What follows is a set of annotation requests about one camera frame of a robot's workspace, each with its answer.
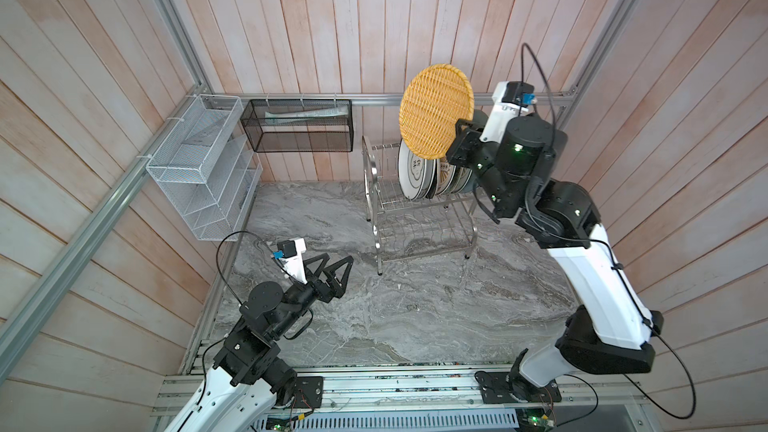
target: metal grate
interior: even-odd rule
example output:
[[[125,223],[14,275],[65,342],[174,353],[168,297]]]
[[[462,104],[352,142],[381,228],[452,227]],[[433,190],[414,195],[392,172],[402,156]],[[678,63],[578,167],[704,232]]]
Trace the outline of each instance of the metal grate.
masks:
[[[517,428],[514,409],[414,410],[403,412],[318,413],[294,422],[294,430],[509,430]],[[257,420],[254,429],[267,430],[266,419]]]
[[[243,128],[256,152],[351,152],[349,100],[251,100]]]
[[[206,183],[242,113],[239,97],[198,96],[150,158],[149,174],[158,182]]]

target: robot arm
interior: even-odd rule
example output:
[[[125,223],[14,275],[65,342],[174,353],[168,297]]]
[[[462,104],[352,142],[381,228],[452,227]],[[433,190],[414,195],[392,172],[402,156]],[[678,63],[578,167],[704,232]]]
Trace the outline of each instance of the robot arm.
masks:
[[[451,164],[475,171],[475,187],[493,204],[482,207],[488,216],[496,223],[516,218],[562,266],[583,303],[557,341],[518,357],[508,380],[521,400],[536,398],[539,388],[574,369],[649,372],[650,336],[663,323],[629,285],[587,191],[550,178],[568,136],[529,113],[532,91],[524,82],[498,84],[490,117],[475,111],[472,122],[459,120],[446,153]]]
[[[281,242],[278,249],[275,258],[283,270],[292,272],[293,285],[283,292],[277,282],[262,282],[251,290],[213,366],[167,432],[246,430],[275,404],[287,404],[294,397],[296,371],[277,357],[276,342],[306,312],[312,312],[315,301],[328,303],[344,295],[354,260],[347,256],[328,265],[328,254],[302,260],[301,253],[306,251],[302,238]],[[336,271],[341,267],[338,278]]]

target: black wire basket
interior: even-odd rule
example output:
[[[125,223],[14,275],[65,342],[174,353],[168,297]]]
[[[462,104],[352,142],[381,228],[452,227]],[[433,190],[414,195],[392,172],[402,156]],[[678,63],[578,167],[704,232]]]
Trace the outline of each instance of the black wire basket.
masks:
[[[350,100],[262,100],[240,119],[255,152],[351,152]]]

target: gray marble surface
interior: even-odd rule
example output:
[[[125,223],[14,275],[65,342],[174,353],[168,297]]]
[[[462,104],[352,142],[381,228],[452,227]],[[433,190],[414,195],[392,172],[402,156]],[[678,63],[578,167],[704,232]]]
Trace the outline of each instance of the gray marble surface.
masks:
[[[576,301],[562,270],[511,222],[496,226],[475,216],[478,248],[394,262],[376,274],[376,257],[360,182],[303,182],[259,187],[247,228],[274,248],[304,237],[307,253],[355,259],[346,295],[312,306],[315,318],[295,341],[280,341],[295,367],[401,362],[512,361],[520,350],[560,335]],[[245,299],[274,280],[287,288],[268,251],[246,237],[230,283]],[[224,294],[213,340],[239,317]]]

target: wall shelf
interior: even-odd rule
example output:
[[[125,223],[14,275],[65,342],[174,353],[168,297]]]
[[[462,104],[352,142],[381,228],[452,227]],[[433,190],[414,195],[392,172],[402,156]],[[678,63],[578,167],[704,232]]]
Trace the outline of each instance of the wall shelf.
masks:
[[[261,177],[261,162],[248,168],[247,136],[229,140],[242,113],[237,97],[198,96],[147,166],[199,240],[223,240],[243,225]]]

